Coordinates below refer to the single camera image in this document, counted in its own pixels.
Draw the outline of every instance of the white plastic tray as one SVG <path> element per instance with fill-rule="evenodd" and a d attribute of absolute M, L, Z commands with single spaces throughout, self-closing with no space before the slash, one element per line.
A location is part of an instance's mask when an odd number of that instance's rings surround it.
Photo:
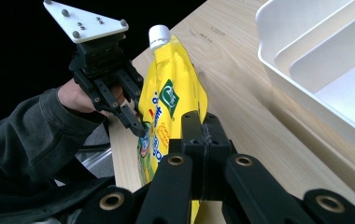
<path fill-rule="evenodd" d="M 271 0 L 256 22 L 273 84 L 355 146 L 355 0 Z"/>

